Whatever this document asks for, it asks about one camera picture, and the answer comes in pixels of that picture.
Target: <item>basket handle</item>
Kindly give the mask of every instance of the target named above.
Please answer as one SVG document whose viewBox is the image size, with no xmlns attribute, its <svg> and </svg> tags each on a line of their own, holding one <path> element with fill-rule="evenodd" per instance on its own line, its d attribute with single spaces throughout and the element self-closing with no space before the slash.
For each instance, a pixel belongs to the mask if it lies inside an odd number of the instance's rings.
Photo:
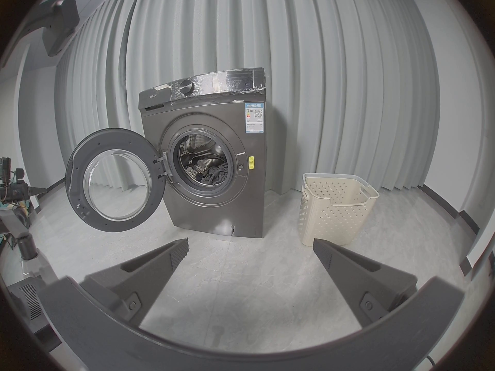
<svg viewBox="0 0 495 371">
<path fill-rule="evenodd" d="M 361 192 L 369 199 L 371 198 L 371 194 L 367 191 L 365 187 L 361 187 Z"/>
<path fill-rule="evenodd" d="M 309 199 L 309 195 L 307 194 L 306 189 L 304 188 L 304 186 L 301 187 L 301 191 L 302 191 L 302 195 L 305 198 L 305 200 L 308 200 Z"/>
</svg>

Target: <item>energy label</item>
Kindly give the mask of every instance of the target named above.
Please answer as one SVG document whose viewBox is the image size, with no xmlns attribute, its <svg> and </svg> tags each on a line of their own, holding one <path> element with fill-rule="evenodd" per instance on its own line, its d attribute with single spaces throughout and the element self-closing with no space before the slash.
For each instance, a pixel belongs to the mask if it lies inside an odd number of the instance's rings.
<svg viewBox="0 0 495 371">
<path fill-rule="evenodd" d="M 246 133 L 264 132 L 265 103 L 246 103 Z"/>
</svg>

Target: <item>laundry basket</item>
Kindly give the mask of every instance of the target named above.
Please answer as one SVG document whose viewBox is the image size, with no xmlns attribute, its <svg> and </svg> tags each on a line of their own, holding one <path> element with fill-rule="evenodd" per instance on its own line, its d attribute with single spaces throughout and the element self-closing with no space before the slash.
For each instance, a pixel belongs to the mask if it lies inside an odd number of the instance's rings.
<svg viewBox="0 0 495 371">
<path fill-rule="evenodd" d="M 353 175 L 306 173 L 302 182 L 299 235 L 306 246 L 314 238 L 351 243 L 380 196 Z"/>
</svg>

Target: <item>open door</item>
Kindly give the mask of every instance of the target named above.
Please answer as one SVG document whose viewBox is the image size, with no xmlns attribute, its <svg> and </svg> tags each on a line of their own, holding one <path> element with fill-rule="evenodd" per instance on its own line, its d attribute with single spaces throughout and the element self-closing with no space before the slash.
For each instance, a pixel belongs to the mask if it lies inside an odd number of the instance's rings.
<svg viewBox="0 0 495 371">
<path fill-rule="evenodd" d="M 65 190 L 76 214 L 100 231 L 139 226 L 165 189 L 160 153 L 140 134 L 108 128 L 90 134 L 72 152 Z"/>
</svg>

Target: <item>front-loading washing machine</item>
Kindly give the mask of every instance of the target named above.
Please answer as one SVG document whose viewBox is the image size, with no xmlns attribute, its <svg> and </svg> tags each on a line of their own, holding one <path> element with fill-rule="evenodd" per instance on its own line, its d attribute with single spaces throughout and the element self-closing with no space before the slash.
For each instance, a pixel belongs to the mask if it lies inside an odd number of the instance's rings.
<svg viewBox="0 0 495 371">
<path fill-rule="evenodd" d="M 266 166 L 264 69 L 172 81 L 139 94 L 146 139 L 161 151 L 175 226 L 260 238 Z"/>
<path fill-rule="evenodd" d="M 265 102 L 262 68 L 202 74 L 142 91 L 145 138 L 110 128 L 84 139 L 67 164 L 71 206 L 89 225 L 119 232 L 145 221 L 163 197 L 175 226 L 262 237 Z M 146 183 L 142 206 L 119 217 L 98 208 L 91 195 L 96 167 L 109 156 L 135 164 Z M 105 169 L 107 176 L 121 175 L 108 163 Z"/>
</svg>

